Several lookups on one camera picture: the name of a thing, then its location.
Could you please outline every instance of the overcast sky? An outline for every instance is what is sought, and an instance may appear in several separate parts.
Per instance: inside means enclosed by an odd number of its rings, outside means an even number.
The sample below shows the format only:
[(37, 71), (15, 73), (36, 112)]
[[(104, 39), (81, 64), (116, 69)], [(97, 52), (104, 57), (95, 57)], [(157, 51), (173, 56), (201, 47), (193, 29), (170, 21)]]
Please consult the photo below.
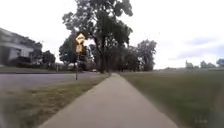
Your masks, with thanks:
[[(224, 58), (222, 0), (130, 1), (134, 15), (121, 19), (134, 31), (131, 45), (144, 39), (158, 43), (155, 68)], [(43, 41), (43, 50), (58, 57), (59, 46), (70, 34), (62, 24), (69, 11), (76, 11), (74, 0), (0, 0), (0, 27)]]

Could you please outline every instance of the house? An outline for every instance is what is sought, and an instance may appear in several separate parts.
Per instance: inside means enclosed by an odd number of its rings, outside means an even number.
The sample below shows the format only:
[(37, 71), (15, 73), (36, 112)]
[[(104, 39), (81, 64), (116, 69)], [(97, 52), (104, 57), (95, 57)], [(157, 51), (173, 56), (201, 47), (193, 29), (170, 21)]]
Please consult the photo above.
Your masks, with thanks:
[(42, 44), (0, 28), (0, 65), (18, 57), (32, 58), (34, 50), (41, 49)]

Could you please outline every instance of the street sign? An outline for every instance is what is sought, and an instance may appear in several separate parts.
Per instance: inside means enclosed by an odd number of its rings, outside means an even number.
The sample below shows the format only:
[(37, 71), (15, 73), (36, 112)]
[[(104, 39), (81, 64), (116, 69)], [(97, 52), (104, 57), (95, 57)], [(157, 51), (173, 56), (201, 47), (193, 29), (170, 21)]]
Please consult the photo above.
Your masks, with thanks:
[(82, 52), (82, 45), (76, 45), (76, 52)]
[(80, 34), (75, 38), (75, 40), (78, 42), (78, 44), (81, 44), (82, 42), (84, 42), (85, 39), (86, 39), (86, 37), (85, 37), (82, 33), (80, 33)]

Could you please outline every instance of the street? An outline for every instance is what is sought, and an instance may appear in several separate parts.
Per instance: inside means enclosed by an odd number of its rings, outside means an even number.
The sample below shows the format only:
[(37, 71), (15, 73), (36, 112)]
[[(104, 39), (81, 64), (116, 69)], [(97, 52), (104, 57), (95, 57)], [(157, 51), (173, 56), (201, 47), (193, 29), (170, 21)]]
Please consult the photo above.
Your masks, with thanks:
[[(79, 79), (97, 77), (98, 73), (80, 73)], [(75, 74), (0, 74), (0, 90), (27, 90), (61, 82), (75, 81)]]

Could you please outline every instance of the sidewalk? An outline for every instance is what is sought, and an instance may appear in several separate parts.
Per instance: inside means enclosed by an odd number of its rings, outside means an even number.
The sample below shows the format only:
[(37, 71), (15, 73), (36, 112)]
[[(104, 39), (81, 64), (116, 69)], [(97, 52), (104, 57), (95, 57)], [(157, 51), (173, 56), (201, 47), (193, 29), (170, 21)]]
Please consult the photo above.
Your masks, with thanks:
[(117, 74), (88, 91), (39, 128), (177, 128)]

